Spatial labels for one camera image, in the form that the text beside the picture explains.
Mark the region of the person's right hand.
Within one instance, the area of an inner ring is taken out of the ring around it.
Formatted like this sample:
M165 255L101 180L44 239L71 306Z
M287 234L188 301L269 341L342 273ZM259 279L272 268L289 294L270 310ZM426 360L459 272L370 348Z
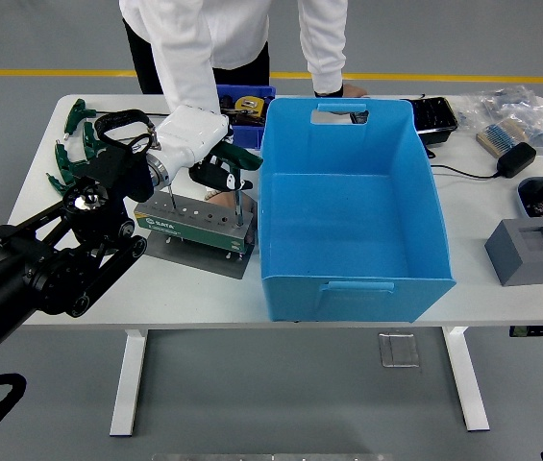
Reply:
M205 196L207 202L236 209L236 202L233 192L219 192L216 190L208 191ZM244 211L256 214L258 211L258 204L249 195L242 192L240 196L240 202Z

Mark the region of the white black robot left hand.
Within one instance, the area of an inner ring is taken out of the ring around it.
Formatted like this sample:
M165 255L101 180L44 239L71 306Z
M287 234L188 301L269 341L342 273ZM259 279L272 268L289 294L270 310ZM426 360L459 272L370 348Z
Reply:
M147 153L152 185L166 187L186 168L194 182L220 192L251 189L241 172L258 170L262 159L227 142L228 131L227 116L179 106L158 125L158 147Z

